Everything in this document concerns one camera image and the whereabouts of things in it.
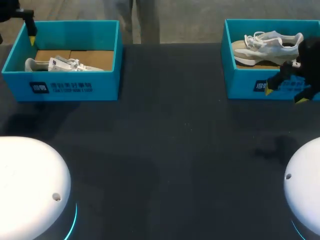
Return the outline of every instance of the white dome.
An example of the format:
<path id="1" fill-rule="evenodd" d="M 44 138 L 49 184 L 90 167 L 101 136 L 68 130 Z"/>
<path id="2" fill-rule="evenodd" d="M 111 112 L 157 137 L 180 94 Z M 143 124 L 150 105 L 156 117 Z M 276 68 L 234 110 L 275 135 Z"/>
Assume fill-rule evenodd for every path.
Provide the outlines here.
<path id="1" fill-rule="evenodd" d="M 285 170 L 284 193 L 297 219 L 320 235 L 320 138 L 292 156 Z"/>
<path id="2" fill-rule="evenodd" d="M 0 137 L 0 239 L 33 240 L 64 210 L 68 167 L 51 146 L 26 137 Z"/>

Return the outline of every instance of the black table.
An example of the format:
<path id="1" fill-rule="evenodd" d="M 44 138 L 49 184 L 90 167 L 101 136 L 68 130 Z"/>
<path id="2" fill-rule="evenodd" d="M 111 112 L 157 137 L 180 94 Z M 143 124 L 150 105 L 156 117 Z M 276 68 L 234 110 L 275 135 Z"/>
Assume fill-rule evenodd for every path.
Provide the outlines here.
<path id="1" fill-rule="evenodd" d="M 300 239 L 284 171 L 319 137 L 318 103 L 228 100 L 220 44 L 127 46 L 121 81 L 119 101 L 40 106 L 0 82 L 1 134 L 69 167 L 76 239 Z"/>

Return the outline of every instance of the white sneaker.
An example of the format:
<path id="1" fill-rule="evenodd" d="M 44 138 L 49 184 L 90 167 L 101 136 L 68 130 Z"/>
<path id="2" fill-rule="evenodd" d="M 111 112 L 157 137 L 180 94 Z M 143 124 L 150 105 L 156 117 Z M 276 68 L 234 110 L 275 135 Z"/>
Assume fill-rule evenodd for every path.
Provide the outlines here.
<path id="1" fill-rule="evenodd" d="M 82 63 L 79 63 L 78 59 L 65 59 L 61 56 L 56 56 L 55 58 L 50 58 L 49 61 L 49 67 L 48 70 L 49 72 L 51 71 L 57 71 L 58 69 L 62 69 L 65 71 L 75 71 L 75 72 L 83 72 L 83 71 L 95 71 L 95 72 L 100 72 L 104 71 L 103 69 L 93 67 L 93 66 L 85 66 Z"/>
<path id="2" fill-rule="evenodd" d="M 97 67 L 85 66 L 79 63 L 78 59 L 65 59 L 60 56 L 55 58 L 51 57 L 50 61 L 35 61 L 32 58 L 28 58 L 24 65 L 25 72 L 82 72 L 82 71 L 104 71 Z"/>
<path id="3" fill-rule="evenodd" d="M 253 37 L 244 35 L 244 40 L 233 42 L 232 50 L 235 60 L 248 66 L 254 66 L 261 61 L 282 65 L 285 61 L 295 60 L 299 56 L 298 46 L 303 40 L 302 33 L 285 36 L 276 31 L 257 31 Z"/>

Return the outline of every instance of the cardboard box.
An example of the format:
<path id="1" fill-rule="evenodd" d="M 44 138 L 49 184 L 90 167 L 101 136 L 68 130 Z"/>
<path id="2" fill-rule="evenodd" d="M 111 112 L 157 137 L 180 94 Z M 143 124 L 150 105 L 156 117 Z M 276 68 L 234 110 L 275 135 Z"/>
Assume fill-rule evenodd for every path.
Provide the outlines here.
<path id="1" fill-rule="evenodd" d="M 229 99 L 293 100 L 305 87 L 304 78 L 292 76 L 284 81 L 278 90 L 265 95 L 267 79 L 279 72 L 278 67 L 261 65 L 255 67 L 236 64 L 232 43 L 243 40 L 244 35 L 253 36 L 255 32 L 277 31 L 282 35 L 293 36 L 302 33 L 304 38 L 320 37 L 318 20 L 264 20 L 264 19 L 227 19 L 221 44 L 221 58 L 224 81 Z M 320 100 L 317 94 L 313 100 Z"/>
<path id="2" fill-rule="evenodd" d="M 2 69 L 3 79 L 18 102 L 118 99 L 123 52 L 119 21 L 36 21 L 35 25 L 34 46 L 24 24 Z M 66 58 L 70 51 L 83 51 L 82 61 L 106 71 L 24 71 L 26 59 L 48 61 L 57 51 Z"/>
<path id="3" fill-rule="evenodd" d="M 85 66 L 111 71 L 114 51 L 71 51 L 70 59 L 79 59 Z"/>
<path id="4" fill-rule="evenodd" d="M 70 50 L 39 50 L 36 53 L 35 60 L 46 62 L 49 61 L 50 58 L 55 58 L 56 56 L 60 56 L 64 59 L 69 59 L 70 54 Z"/>

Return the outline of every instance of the cardboard insert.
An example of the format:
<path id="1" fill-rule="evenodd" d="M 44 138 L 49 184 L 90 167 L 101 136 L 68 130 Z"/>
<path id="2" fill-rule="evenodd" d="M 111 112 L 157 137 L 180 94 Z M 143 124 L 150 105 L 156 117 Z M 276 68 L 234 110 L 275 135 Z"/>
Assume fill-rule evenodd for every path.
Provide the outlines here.
<path id="1" fill-rule="evenodd" d="M 85 66 L 112 71 L 114 51 L 70 51 L 70 50 L 38 50 L 36 61 L 49 61 L 60 56 L 65 59 L 79 59 Z"/>

